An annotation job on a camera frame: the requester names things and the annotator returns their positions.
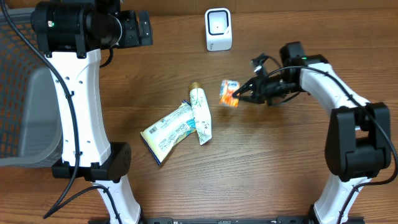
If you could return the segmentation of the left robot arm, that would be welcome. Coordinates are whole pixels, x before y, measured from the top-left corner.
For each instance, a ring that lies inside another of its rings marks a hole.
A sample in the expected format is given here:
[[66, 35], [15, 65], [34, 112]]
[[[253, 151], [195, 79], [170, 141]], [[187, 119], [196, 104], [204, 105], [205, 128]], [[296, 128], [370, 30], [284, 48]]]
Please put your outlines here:
[[53, 176], [91, 182], [110, 223], [143, 223], [127, 176], [131, 147], [106, 136], [99, 72], [103, 50], [152, 45], [149, 13], [123, 11], [119, 1], [41, 1], [31, 25], [52, 73], [62, 123], [62, 155]]

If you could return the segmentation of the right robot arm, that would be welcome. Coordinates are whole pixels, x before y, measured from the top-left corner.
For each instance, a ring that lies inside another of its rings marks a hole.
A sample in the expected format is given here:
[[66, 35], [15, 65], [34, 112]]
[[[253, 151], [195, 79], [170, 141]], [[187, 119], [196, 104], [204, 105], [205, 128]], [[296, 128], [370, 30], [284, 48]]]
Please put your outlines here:
[[269, 56], [252, 59], [255, 77], [233, 92], [233, 98], [273, 106], [306, 92], [318, 100], [330, 122], [325, 141], [325, 160], [330, 176], [320, 198], [308, 215], [278, 217], [278, 223], [363, 223], [350, 218], [349, 210], [365, 186], [385, 185], [390, 178], [375, 182], [381, 170], [397, 163], [391, 141], [390, 111], [384, 103], [371, 103], [358, 95], [335, 73], [322, 55], [306, 55], [300, 42], [280, 49], [278, 69], [268, 72]]

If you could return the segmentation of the yellow white snack bag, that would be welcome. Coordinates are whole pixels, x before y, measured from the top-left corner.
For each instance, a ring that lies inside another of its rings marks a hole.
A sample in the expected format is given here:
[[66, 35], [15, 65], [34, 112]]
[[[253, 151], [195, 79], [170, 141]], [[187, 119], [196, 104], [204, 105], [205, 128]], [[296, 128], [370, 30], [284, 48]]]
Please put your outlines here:
[[161, 165], [172, 148], [196, 131], [191, 104], [183, 100], [173, 112], [140, 133], [156, 163]]

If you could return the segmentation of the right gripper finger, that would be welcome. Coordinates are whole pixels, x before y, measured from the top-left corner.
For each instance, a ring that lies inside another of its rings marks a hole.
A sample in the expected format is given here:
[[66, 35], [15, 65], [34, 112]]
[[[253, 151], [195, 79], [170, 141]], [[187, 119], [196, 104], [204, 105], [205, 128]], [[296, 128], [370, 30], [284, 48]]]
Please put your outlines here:
[[239, 100], [240, 101], [245, 101], [248, 103], [255, 103], [255, 104], [264, 104], [264, 97], [263, 96], [258, 96], [258, 95], [239, 95]]
[[244, 83], [238, 90], [236, 90], [232, 96], [240, 97], [246, 92], [250, 92], [251, 94], [257, 93], [259, 89], [259, 84], [261, 79], [259, 77], [252, 77], [246, 83]]

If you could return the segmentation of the white tube with gold cap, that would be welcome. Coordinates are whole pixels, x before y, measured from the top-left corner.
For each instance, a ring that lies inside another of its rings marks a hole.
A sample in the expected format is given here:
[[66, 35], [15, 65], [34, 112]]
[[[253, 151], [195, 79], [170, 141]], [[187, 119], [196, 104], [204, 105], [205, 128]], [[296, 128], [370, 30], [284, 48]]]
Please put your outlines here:
[[211, 114], [208, 101], [201, 83], [193, 82], [188, 88], [199, 142], [200, 145], [204, 145], [212, 138]]

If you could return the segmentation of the small orange tissue pack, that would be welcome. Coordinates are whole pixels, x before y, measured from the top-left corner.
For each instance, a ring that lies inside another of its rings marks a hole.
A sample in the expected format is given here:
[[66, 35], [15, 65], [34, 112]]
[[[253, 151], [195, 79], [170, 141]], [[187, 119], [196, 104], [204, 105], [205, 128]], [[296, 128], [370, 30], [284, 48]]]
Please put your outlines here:
[[239, 88], [239, 82], [234, 80], [223, 80], [220, 87], [220, 104], [236, 108], [239, 104], [239, 100], [233, 97], [233, 93]]

